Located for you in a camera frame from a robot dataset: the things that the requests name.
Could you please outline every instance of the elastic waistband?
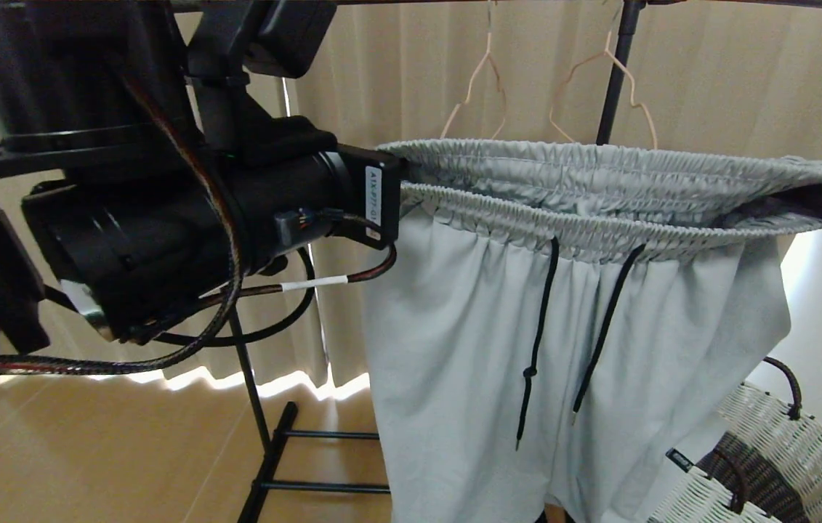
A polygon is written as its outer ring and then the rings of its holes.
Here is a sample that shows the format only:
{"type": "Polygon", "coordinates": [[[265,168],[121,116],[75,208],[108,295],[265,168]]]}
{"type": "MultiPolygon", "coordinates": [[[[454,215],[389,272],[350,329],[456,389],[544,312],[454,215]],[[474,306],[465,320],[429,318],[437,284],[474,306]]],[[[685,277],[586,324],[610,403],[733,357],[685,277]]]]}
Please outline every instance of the elastic waistband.
{"type": "Polygon", "coordinates": [[[745,206],[822,183],[822,162],[800,158],[460,139],[381,149],[411,164],[405,206],[525,248],[542,249],[556,236],[563,258],[619,262],[646,244],[640,261],[686,259],[822,227],[820,219],[780,206],[745,206]]]}

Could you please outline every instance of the clothing rack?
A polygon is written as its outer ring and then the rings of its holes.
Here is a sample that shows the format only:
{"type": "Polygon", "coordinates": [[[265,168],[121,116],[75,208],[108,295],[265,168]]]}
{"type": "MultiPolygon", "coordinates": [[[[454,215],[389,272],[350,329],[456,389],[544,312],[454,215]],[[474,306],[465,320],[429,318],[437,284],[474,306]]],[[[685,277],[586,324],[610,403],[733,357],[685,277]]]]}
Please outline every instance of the clothing rack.
{"type": "MultiPolygon", "coordinates": [[[[447,1],[468,1],[484,2],[486,0],[338,0],[340,6],[357,6],[357,4],[415,4],[415,3],[443,3],[447,1]]],[[[616,51],[614,56],[620,63],[626,64],[630,56],[630,46],[633,42],[634,32],[637,30],[637,23],[640,20],[640,11],[652,4],[676,4],[685,0],[624,0],[621,14],[620,26],[616,51]]],[[[822,9],[822,0],[723,0],[740,1],[756,4],[792,4],[792,6],[818,7],[822,9]]],[[[193,12],[201,10],[201,0],[172,0],[175,12],[193,12]]],[[[617,112],[617,102],[621,96],[621,87],[624,82],[624,73],[617,66],[611,68],[611,77],[608,81],[608,90],[601,110],[599,131],[597,132],[597,144],[606,145],[611,139],[611,129],[614,124],[614,116],[617,112]]],[[[239,316],[235,307],[229,318],[232,336],[235,338],[235,350],[239,359],[239,367],[242,370],[246,384],[246,392],[252,407],[252,415],[255,417],[259,431],[259,439],[262,443],[262,465],[254,480],[252,480],[249,496],[239,514],[239,523],[252,523],[258,521],[265,506],[268,493],[271,490],[300,490],[314,492],[337,492],[352,494],[388,494],[390,488],[384,484],[366,483],[326,483],[314,481],[289,481],[275,478],[275,471],[284,454],[285,446],[292,437],[310,437],[324,439],[364,439],[378,440],[377,433],[367,433],[367,431],[316,431],[316,430],[296,430],[294,421],[297,419],[298,408],[294,401],[288,401],[282,410],[278,425],[275,431],[269,434],[268,423],[265,420],[265,412],[262,410],[262,401],[259,400],[257,390],[257,378],[255,370],[252,368],[246,344],[242,341],[242,327],[239,324],[239,316]]],[[[525,517],[533,517],[533,514],[524,514],[525,517]]],[[[546,521],[546,517],[540,514],[538,522],[546,521]]]]}

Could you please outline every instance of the white label sticker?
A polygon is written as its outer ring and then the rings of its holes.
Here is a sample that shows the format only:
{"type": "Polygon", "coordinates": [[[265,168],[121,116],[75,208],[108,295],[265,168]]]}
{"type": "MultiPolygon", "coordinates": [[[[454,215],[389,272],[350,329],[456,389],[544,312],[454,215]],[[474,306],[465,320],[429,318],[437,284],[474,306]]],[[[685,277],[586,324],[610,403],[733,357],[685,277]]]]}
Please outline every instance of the white label sticker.
{"type": "MultiPolygon", "coordinates": [[[[382,170],[376,166],[365,168],[365,219],[376,225],[382,224],[382,170]]],[[[368,228],[365,235],[374,240],[382,239],[378,232],[368,228]]]]}

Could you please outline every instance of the light gray pants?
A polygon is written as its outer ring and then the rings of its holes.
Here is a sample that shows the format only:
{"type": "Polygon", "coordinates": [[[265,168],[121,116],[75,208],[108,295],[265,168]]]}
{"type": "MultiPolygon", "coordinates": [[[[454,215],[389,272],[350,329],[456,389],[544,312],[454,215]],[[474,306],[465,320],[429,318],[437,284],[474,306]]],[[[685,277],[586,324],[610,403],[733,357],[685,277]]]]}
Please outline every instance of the light gray pants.
{"type": "Polygon", "coordinates": [[[365,284],[394,521],[530,522],[545,500],[577,521],[646,520],[673,487],[667,450],[707,453],[716,404],[789,332],[774,238],[822,226],[742,205],[822,182],[822,165],[383,149],[414,180],[398,262],[365,284]]]}

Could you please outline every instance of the robotic arm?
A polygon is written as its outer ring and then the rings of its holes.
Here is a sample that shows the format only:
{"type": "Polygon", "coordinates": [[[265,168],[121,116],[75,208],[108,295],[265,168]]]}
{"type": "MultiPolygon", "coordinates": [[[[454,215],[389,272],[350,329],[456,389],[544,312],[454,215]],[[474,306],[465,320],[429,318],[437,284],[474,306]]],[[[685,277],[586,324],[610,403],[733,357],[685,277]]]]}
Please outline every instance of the robotic arm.
{"type": "Polygon", "coordinates": [[[63,170],[22,207],[68,300],[109,341],[138,344],[219,305],[201,335],[142,365],[27,355],[49,344],[46,291],[0,209],[0,330],[19,353],[0,371],[163,368],[208,344],[242,278],[281,271],[288,252],[325,235],[393,245],[400,160],[339,145],[303,116],[272,118],[245,90],[244,67],[303,76],[335,10],[205,3],[185,47],[164,1],[0,0],[0,178],[63,170]]]}

